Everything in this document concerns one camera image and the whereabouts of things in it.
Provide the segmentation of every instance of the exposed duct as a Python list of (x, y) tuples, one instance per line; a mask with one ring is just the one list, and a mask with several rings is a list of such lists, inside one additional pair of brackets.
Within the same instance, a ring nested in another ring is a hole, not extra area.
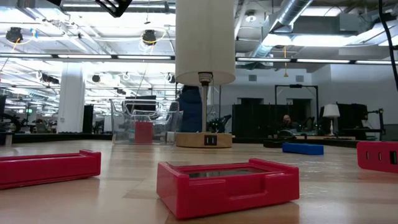
[(273, 45), (267, 45), (266, 36), (269, 32), (286, 27), (286, 32), (291, 32), (293, 29), (293, 23), (299, 18), (301, 13), (311, 4), (313, 0), (284, 0), (281, 4), (280, 10), (270, 16), (267, 16), (264, 22), (264, 29), (262, 32), (264, 39), (262, 43), (253, 51), (251, 57), (263, 58), (274, 47)]

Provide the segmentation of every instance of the red box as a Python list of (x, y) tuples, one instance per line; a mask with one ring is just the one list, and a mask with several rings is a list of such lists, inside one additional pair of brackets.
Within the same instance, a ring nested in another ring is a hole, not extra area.
[(100, 152), (0, 157), (0, 189), (83, 179), (100, 173)]
[(157, 167), (156, 192), (178, 219), (289, 202), (299, 199), (299, 188), (298, 167), (260, 159)]
[(398, 142), (359, 142), (356, 150), (360, 168), (398, 174)]
[(136, 144), (152, 144), (154, 125), (152, 122), (136, 122)]

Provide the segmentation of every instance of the lamp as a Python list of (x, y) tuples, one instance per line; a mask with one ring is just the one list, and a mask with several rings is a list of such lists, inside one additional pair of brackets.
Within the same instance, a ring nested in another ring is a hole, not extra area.
[[(177, 0), (176, 2), (175, 78), (184, 85), (202, 86), (202, 133), (200, 133), (202, 136), (193, 137), (198, 138), (197, 142), (201, 144), (190, 147), (218, 145), (217, 140), (206, 139), (210, 134), (205, 133), (207, 93), (209, 85), (222, 85), (235, 80), (233, 18), (234, 0)], [(216, 135), (217, 137), (218, 141), (223, 138)], [(231, 138), (228, 145), (232, 145), (232, 136), (227, 137)]]
[(340, 117), (338, 106), (334, 104), (328, 104), (323, 109), (323, 117), (330, 118), (330, 135), (333, 135), (333, 119)]

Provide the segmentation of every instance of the ceiling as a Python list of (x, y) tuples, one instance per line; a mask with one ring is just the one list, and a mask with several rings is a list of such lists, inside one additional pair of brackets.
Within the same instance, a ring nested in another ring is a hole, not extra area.
[[(90, 0), (65, 0), (63, 7), (55, 7), (45, 0), (35, 0), (35, 7), (16, 7), (15, 1), (8, 0), (0, 3), (0, 52), (13, 53), (40, 53), (40, 54), (113, 54), (113, 55), (174, 55), (175, 48), (175, 14), (165, 14), (156, 8), (142, 8), (138, 6), (159, 6), (163, 1), (136, 1), (120, 18), (113, 18), (100, 7), (95, 7)], [(236, 0), (236, 8), (241, 0)], [(338, 1), (324, 0), (311, 3), (304, 10), (303, 16), (338, 17), (346, 10), (359, 18), (359, 23), (364, 24), (365, 18), (372, 18), (376, 9), (376, 0), (365, 1)], [(394, 7), (396, 0), (384, 1), (386, 7)], [(168, 0), (171, 10), (175, 9), (175, 1)], [(267, 16), (279, 10), (281, 1), (249, 0), (245, 4), (246, 10), (254, 10), (256, 20), (248, 22), (245, 17), (239, 26), (238, 39), (236, 41), (237, 55), (248, 56), (262, 42), (262, 26)], [(15, 45), (6, 39), (6, 33), (11, 27), (22, 28), (23, 41)], [(145, 30), (155, 30), (158, 42), (154, 47), (148, 47), (142, 42), (141, 35)], [(364, 28), (363, 33), (372, 29)], [(368, 36), (371, 40), (378, 36), (378, 43), (352, 44), (343, 47), (312, 47), (305, 45), (287, 45), (285, 47), (274, 46), (270, 52), (273, 57), (288, 58), (333, 58), (333, 59), (383, 59), (388, 56), (387, 47), (379, 46), (383, 42), (383, 34), (380, 32)], [(51, 110), (40, 110), (41, 113), (56, 113), (59, 99), (59, 85), (47, 86), (39, 79), (41, 74), (46, 74), (62, 81), (62, 61), (55, 60), (25, 60), (21, 58), (0, 58), (0, 79), (3, 85), (36, 86), (36, 88), (2, 88), (3, 93), (8, 94), (10, 105), (24, 105), (28, 96), (33, 101), (48, 104)], [(87, 72), (86, 103), (94, 103), (99, 113), (109, 113), (109, 103), (106, 101), (112, 97), (124, 97), (135, 95), (156, 94), (159, 98), (174, 98), (175, 84), (169, 82), (169, 75), (175, 73), (173, 63), (126, 63), (126, 62), (84, 62)], [(280, 69), (285, 68), (284, 63), (274, 63), (267, 67), (279, 74)], [(314, 64), (289, 64), (292, 73), (308, 74), (319, 68)], [(267, 73), (267, 70), (257, 71), (259, 75)], [(235, 85), (251, 85), (245, 78), (250, 72), (245, 69), (237, 70)], [(95, 83), (93, 75), (100, 75), (106, 80)], [(266, 78), (260, 78), (260, 82), (267, 82)], [(100, 89), (104, 87), (118, 86), (141, 89), (126, 90), (126, 95), (116, 93), (112, 89)]]

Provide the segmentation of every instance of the transparent acrylic box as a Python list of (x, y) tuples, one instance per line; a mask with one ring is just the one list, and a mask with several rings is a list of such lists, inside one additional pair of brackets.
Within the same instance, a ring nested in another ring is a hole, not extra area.
[(174, 145), (182, 113), (177, 101), (111, 100), (113, 143)]

